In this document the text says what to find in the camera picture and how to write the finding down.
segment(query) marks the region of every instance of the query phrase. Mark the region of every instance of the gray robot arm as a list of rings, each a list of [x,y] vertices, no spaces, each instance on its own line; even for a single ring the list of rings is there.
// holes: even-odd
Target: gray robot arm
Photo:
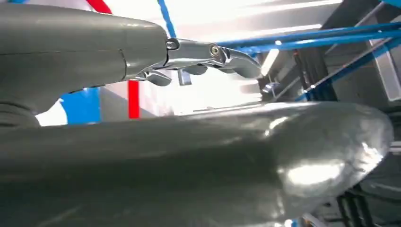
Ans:
[[[33,114],[85,87],[128,79],[168,85],[170,78],[157,69],[238,65],[241,69],[234,70],[244,77],[259,75],[258,63],[246,54],[213,43],[168,40],[162,27],[143,20],[4,4],[0,31],[0,103],[17,104]]]

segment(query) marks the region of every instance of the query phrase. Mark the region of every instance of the metal pivot bolt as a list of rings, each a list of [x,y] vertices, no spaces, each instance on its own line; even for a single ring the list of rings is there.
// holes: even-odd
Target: metal pivot bolt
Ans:
[[[175,42],[172,42],[172,41],[168,41],[166,43],[166,47],[167,47],[168,50],[175,50],[175,49],[178,48],[177,44]]]
[[[217,56],[217,55],[218,55],[218,52],[219,52],[219,50],[218,50],[218,47],[217,47],[217,46],[215,46],[215,45],[211,46],[211,48],[210,48],[210,54],[211,54],[213,57]]]

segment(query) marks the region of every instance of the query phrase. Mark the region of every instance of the blue pipe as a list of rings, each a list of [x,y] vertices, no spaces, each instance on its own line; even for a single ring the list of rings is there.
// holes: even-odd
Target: blue pipe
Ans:
[[[361,56],[357,60],[351,62],[349,65],[345,66],[344,68],[331,73],[326,81],[323,83],[319,84],[315,88],[311,88],[311,90],[319,90],[319,89],[324,89],[327,85],[343,78],[344,76],[348,75],[349,73],[355,71],[359,67],[365,65],[366,63],[370,62],[374,58],[379,57],[380,55],[386,53],[387,51],[399,46],[401,44],[401,38],[394,38],[391,39],[390,41],[386,42],[382,46],[378,47],[377,49],[374,49],[371,52],[367,52],[365,55]],[[300,95],[298,98],[295,99],[295,101],[302,101],[304,99],[307,99],[307,93],[304,93]]]
[[[262,45],[274,44],[276,40],[280,40],[282,43],[284,43],[284,42],[299,41],[299,40],[320,39],[329,37],[334,38],[343,35],[370,34],[379,31],[381,32],[393,31],[399,28],[401,28],[401,22],[367,25],[359,27],[336,28],[336,29],[313,31],[313,32],[306,32],[292,35],[276,35],[276,36],[267,36],[255,39],[226,41],[226,42],[219,42],[218,45],[229,48],[262,46]]]
[[[390,31],[390,32],[368,33],[363,35],[344,35],[340,37],[300,40],[296,42],[282,43],[281,45],[271,44],[271,45],[252,46],[252,47],[240,47],[236,49],[251,54],[251,53],[268,52],[271,49],[293,50],[293,49],[317,47],[317,46],[332,45],[332,44],[357,43],[371,39],[382,39],[382,38],[391,38],[399,36],[401,36],[401,30]]]
[[[163,19],[166,22],[168,33],[170,34],[171,38],[176,38],[177,34],[175,33],[173,23],[170,18],[170,14],[168,13],[168,8],[166,5],[165,0],[157,0],[160,6],[160,11],[162,13]]]

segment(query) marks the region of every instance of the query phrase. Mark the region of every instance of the gray cylindrical part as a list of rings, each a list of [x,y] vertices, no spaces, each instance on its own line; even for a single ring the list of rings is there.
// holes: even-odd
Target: gray cylindrical part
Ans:
[[[0,226],[270,226],[343,193],[392,140],[384,114],[330,102],[11,130]]]
[[[148,21],[4,4],[0,30],[0,103],[33,114],[64,93],[118,82],[166,59],[166,34]]]

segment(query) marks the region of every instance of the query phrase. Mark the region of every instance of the red stripe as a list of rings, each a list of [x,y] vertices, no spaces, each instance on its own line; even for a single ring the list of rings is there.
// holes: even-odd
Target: red stripe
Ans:
[[[99,13],[113,14],[103,0],[87,0],[87,2]],[[128,117],[130,119],[140,117],[139,82],[137,81],[128,81]]]
[[[138,119],[140,117],[139,108],[139,82],[128,81],[128,117]]]
[[[99,13],[113,14],[103,0],[87,0],[89,5]]]

